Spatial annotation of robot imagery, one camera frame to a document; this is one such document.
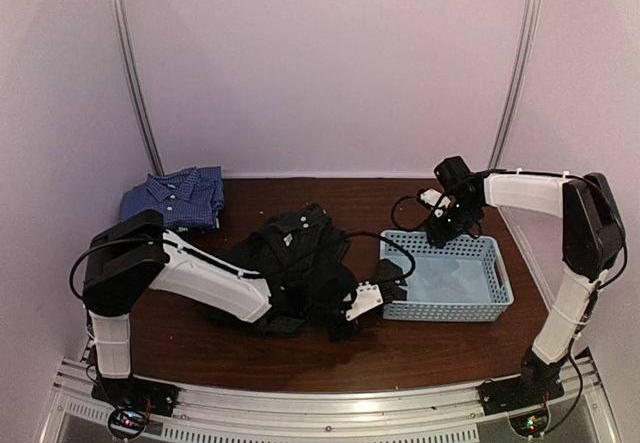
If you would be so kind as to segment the aluminium front rail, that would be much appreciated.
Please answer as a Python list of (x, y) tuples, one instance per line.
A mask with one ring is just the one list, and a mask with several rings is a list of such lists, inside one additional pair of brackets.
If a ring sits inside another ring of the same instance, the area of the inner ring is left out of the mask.
[[(577, 361), (584, 385), (580, 401), (540, 439), (521, 437), (512, 423), (544, 413), (544, 406), (489, 415), (478, 393), (481, 381), (364, 393), (173, 383), (178, 389), (173, 414), (151, 416), (132, 442), (622, 442), (593, 360)], [(63, 359), (35, 442), (122, 442), (106, 426), (111, 406), (91, 397), (86, 366)]]

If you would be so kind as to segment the light blue perforated plastic basket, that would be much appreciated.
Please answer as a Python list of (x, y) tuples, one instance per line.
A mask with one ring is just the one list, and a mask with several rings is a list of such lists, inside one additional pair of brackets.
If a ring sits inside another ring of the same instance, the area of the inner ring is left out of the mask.
[(395, 321), (485, 323), (496, 321), (514, 302), (497, 241), (459, 236), (444, 247), (429, 244), (422, 232), (385, 230), (393, 241), (380, 244), (379, 256), (406, 275), (405, 294), (383, 307)]

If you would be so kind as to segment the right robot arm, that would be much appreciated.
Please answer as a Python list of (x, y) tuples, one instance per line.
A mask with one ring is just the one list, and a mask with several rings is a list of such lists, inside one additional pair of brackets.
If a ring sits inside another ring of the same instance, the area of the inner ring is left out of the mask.
[(471, 171), (460, 156), (435, 169), (438, 189), (422, 190), (428, 208), (424, 230), (437, 248), (467, 233), (484, 208), (514, 208), (562, 222), (563, 273), (547, 319), (526, 350), (512, 386), (519, 403), (541, 401), (569, 359), (575, 338), (588, 323), (598, 293), (612, 283), (608, 273), (627, 255), (626, 231), (604, 174), (577, 176), (525, 170)]

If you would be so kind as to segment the black pinstriped long sleeve shirt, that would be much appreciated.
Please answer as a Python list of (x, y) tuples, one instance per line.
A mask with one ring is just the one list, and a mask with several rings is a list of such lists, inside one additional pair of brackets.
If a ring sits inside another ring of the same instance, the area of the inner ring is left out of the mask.
[(197, 306), (207, 320), (247, 333), (297, 338), (307, 326), (323, 328), (331, 341), (359, 331), (346, 319), (358, 286), (342, 263), (350, 248), (346, 232), (336, 227), (319, 204), (274, 215), (258, 230), (216, 257), (264, 276), (271, 290), (271, 308), (254, 323), (220, 309)]

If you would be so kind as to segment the left aluminium corner post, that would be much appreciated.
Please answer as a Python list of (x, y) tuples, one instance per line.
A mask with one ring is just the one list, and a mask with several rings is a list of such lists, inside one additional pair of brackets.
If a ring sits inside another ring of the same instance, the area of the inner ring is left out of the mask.
[(152, 173), (156, 176), (163, 176), (165, 174), (164, 165), (152, 129), (136, 64), (134, 46), (127, 18), (126, 2), (125, 0), (110, 0), (110, 2), (115, 34), (123, 63), (125, 82), (128, 88), (136, 125), (140, 132), (143, 149), (145, 150)]

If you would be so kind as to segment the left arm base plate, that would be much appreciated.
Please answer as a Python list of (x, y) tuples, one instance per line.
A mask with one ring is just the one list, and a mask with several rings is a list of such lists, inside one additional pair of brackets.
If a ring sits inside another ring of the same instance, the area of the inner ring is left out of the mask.
[(97, 380), (91, 397), (108, 403), (112, 410), (107, 429), (119, 440), (141, 436), (152, 416), (171, 417), (179, 390), (175, 385), (138, 378)]

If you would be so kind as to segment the blue checked shirt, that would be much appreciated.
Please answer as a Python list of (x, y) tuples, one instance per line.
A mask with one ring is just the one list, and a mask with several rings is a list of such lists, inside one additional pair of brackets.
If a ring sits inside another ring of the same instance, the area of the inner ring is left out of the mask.
[(162, 215), (164, 226), (173, 230), (179, 221), (218, 217), (224, 206), (221, 168), (189, 167), (166, 176), (149, 174), (144, 183), (122, 196), (120, 220), (154, 210)]

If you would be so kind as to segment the aluminium corner post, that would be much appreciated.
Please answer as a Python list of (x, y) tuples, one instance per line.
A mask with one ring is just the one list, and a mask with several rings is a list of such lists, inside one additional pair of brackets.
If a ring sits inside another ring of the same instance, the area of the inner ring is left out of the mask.
[(136, 125), (140, 132), (143, 149), (145, 150), (152, 173), (156, 176), (163, 176), (165, 174), (164, 165), (152, 129), (136, 64), (134, 46), (127, 18), (126, 2), (125, 0), (110, 0), (110, 2), (115, 34), (123, 63), (125, 82), (128, 88)]
[(518, 109), (524, 88), (527, 66), (531, 57), (539, 25), (542, 0), (524, 0), (521, 26), (496, 138), (494, 140), (488, 166), (497, 168), (504, 154), (509, 133)]

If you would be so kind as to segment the right aluminium corner post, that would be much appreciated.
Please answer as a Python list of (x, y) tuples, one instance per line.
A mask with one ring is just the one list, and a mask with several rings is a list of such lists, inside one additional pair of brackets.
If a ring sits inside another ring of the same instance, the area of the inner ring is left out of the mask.
[(497, 168), (504, 154), (509, 133), (518, 109), (524, 88), (527, 66), (531, 57), (539, 25), (542, 0), (524, 0), (521, 26), (496, 138), (494, 140), (488, 166)]

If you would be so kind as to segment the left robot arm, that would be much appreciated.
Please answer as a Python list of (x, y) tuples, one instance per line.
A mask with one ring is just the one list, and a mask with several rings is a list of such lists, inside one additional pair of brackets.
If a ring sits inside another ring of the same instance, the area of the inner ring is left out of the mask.
[(133, 377), (130, 314), (148, 290), (198, 303), (212, 319), (258, 335), (294, 338), (312, 323), (330, 340), (350, 338), (358, 319), (405, 296), (416, 270), (383, 259), (357, 280), (343, 262), (355, 233), (336, 227), (318, 204), (268, 218), (234, 247), (208, 253), (166, 228), (146, 210), (95, 236), (75, 261), (86, 267), (81, 300), (96, 351), (97, 383), (123, 407), (137, 405), (144, 387)]

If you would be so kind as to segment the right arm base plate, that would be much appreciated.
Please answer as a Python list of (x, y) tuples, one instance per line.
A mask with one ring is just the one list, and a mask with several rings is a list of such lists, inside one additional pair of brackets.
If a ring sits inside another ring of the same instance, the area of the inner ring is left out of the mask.
[(531, 389), (519, 377), (488, 379), (477, 387), (477, 391), (486, 416), (507, 416), (514, 433), (527, 439), (545, 434), (551, 426), (549, 403), (565, 394), (559, 381), (542, 389)]

